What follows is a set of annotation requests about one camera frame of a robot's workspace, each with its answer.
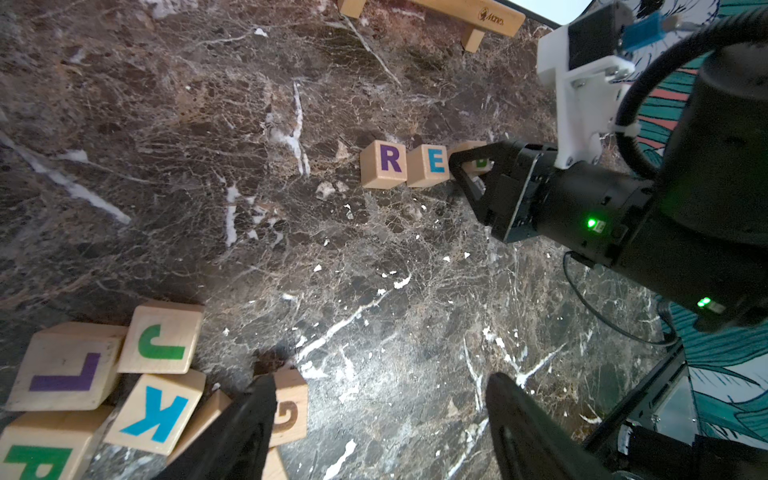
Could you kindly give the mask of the wooden block brown G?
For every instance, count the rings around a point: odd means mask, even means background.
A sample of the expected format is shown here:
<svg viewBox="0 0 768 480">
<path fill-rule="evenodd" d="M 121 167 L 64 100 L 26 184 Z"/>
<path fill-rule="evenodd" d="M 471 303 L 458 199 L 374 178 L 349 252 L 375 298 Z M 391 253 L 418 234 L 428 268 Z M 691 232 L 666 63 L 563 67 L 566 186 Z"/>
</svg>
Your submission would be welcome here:
<svg viewBox="0 0 768 480">
<path fill-rule="evenodd" d="M 309 386 L 297 369 L 273 374 L 277 409 L 269 447 L 304 439 L 308 433 Z"/>
</svg>

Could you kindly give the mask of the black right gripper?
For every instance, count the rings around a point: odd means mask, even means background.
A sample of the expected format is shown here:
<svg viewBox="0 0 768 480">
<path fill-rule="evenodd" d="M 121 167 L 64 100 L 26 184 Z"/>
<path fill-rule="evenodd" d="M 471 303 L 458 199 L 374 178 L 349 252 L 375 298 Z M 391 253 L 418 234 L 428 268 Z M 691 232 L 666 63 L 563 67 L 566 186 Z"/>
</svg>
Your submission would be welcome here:
<svg viewBox="0 0 768 480">
<path fill-rule="evenodd" d="M 552 147 L 463 142 L 448 150 L 450 179 L 492 235 L 547 237 L 599 264 L 615 264 L 648 210 L 652 183 L 580 161 L 554 166 Z"/>
</svg>

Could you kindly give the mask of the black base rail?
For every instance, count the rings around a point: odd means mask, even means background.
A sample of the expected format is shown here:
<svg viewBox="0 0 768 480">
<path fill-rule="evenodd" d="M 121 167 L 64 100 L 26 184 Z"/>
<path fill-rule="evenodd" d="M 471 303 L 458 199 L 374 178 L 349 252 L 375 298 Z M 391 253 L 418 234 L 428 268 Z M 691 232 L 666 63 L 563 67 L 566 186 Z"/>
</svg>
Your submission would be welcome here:
<svg viewBox="0 0 768 480">
<path fill-rule="evenodd" d="M 612 479 L 765 479 L 767 452 L 704 434 L 677 344 L 583 443 Z"/>
</svg>

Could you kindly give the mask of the wooden block orange U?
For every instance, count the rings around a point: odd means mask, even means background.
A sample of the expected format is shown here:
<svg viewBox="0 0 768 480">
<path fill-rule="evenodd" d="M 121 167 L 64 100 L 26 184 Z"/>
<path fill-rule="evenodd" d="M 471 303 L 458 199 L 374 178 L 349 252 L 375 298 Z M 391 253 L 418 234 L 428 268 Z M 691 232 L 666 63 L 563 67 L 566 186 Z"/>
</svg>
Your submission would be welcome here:
<svg viewBox="0 0 768 480">
<path fill-rule="evenodd" d="M 232 399 L 221 390 L 214 392 L 192 415 L 165 465 L 169 466 L 178 459 L 231 403 Z"/>
</svg>

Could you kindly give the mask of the wooden block blue K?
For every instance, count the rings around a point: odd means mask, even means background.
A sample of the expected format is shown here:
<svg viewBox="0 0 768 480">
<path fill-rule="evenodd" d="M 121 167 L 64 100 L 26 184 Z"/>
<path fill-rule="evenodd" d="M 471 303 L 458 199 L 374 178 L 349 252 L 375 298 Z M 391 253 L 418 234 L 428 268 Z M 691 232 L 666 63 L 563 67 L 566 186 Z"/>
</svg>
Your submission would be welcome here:
<svg viewBox="0 0 768 480">
<path fill-rule="evenodd" d="M 198 405 L 206 375 L 143 374 L 104 437 L 108 444 L 169 456 Z"/>
</svg>

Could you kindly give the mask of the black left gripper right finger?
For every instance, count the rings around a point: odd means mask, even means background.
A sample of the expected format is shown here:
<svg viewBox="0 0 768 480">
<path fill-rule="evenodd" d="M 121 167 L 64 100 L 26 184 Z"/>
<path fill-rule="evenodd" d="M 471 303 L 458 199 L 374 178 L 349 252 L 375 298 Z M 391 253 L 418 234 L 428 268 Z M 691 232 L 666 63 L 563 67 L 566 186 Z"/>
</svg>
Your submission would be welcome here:
<svg viewBox="0 0 768 480">
<path fill-rule="evenodd" d="M 610 479 L 508 375 L 489 376 L 486 394 L 494 453 L 503 479 Z"/>
</svg>

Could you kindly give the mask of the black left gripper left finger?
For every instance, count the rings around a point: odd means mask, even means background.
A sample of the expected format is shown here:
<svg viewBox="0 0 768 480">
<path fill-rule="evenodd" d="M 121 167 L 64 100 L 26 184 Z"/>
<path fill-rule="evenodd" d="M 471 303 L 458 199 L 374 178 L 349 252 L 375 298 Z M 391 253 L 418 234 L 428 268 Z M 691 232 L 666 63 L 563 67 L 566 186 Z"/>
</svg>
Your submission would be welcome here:
<svg viewBox="0 0 768 480">
<path fill-rule="evenodd" d="M 277 409 L 274 377 L 262 375 L 158 479 L 260 479 Z"/>
</svg>

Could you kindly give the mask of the white dry-erase board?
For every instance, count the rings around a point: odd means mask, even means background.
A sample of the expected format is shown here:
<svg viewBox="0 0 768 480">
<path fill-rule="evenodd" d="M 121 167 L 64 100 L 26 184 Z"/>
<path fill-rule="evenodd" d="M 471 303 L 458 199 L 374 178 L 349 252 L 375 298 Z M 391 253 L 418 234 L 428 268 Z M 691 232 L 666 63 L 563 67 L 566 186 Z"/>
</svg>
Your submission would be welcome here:
<svg viewBox="0 0 768 480">
<path fill-rule="evenodd" d="M 593 4 L 592 0 L 509 0 L 508 4 L 527 17 L 558 28 L 583 15 Z"/>
</svg>

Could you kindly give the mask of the wooden block red R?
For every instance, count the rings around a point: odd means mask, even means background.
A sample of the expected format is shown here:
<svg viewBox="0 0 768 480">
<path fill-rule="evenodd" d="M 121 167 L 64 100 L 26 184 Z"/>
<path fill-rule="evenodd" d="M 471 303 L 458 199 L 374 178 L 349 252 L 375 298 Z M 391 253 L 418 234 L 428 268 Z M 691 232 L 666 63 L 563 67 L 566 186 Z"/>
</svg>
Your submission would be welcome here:
<svg viewBox="0 0 768 480">
<path fill-rule="evenodd" d="M 407 181 L 406 147 L 399 143 L 374 140 L 359 154 L 361 186 L 392 189 Z"/>
</svg>

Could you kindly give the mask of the wooden block green P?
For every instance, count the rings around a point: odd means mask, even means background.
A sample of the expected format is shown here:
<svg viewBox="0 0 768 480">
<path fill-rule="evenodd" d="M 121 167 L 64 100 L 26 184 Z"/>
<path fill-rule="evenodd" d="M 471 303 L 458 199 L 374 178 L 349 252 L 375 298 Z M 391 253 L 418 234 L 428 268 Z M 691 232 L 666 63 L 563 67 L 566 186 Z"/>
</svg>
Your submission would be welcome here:
<svg viewBox="0 0 768 480">
<path fill-rule="evenodd" d="M 79 479 L 104 436 L 112 406 L 28 412 L 1 435 L 3 479 Z"/>
</svg>

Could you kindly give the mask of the wooden easel stand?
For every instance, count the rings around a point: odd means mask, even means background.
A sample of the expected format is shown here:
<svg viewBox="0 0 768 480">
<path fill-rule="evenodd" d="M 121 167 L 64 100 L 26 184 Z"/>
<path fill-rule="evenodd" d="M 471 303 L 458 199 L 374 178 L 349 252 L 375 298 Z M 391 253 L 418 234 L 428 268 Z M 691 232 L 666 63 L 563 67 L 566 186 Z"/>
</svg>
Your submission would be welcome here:
<svg viewBox="0 0 768 480">
<path fill-rule="evenodd" d="M 338 1 L 338 11 L 402 41 L 458 44 L 468 53 L 488 35 L 514 37 L 526 20 L 520 7 L 501 1 Z"/>
</svg>

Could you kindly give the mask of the wooden block purple L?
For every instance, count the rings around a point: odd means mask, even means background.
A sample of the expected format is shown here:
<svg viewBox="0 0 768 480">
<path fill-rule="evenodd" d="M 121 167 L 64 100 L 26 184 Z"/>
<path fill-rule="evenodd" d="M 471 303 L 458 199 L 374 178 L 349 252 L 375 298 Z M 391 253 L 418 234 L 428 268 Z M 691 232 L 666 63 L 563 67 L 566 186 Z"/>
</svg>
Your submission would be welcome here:
<svg viewBox="0 0 768 480">
<path fill-rule="evenodd" d="M 66 322 L 33 335 L 5 408 L 90 411 L 119 381 L 117 364 L 128 329 Z"/>
</svg>

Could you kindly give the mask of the wooden block letter E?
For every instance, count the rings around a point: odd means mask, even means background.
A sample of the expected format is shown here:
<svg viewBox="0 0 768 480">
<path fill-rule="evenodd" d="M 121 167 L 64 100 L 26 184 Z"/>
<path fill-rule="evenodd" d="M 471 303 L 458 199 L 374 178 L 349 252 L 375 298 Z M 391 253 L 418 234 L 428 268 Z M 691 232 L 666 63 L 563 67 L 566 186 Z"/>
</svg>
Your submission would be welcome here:
<svg viewBox="0 0 768 480">
<path fill-rule="evenodd" d="M 407 185 L 428 188 L 450 179 L 447 150 L 444 146 L 422 144 L 409 151 Z"/>
</svg>

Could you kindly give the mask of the wooden block green J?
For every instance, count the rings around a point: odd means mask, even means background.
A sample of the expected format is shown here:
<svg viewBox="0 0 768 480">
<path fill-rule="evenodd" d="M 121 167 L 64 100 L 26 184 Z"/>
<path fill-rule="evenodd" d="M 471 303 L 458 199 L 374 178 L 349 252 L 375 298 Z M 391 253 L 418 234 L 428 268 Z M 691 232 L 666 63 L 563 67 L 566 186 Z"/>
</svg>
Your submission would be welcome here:
<svg viewBox="0 0 768 480">
<path fill-rule="evenodd" d="M 117 364 L 119 373 L 186 374 L 205 307 L 152 300 L 137 306 Z"/>
</svg>

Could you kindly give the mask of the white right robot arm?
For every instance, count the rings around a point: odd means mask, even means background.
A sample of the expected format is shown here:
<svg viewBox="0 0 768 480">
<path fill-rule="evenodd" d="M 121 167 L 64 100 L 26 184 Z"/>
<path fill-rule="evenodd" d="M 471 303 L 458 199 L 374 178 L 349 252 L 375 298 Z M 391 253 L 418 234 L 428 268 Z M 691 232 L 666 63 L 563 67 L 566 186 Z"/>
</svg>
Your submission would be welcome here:
<svg viewBox="0 0 768 480">
<path fill-rule="evenodd" d="M 495 238 L 570 249 L 695 313 L 697 330 L 767 319 L 767 48 L 741 43 L 702 64 L 650 180 L 547 145 L 504 141 L 449 165 Z"/>
</svg>

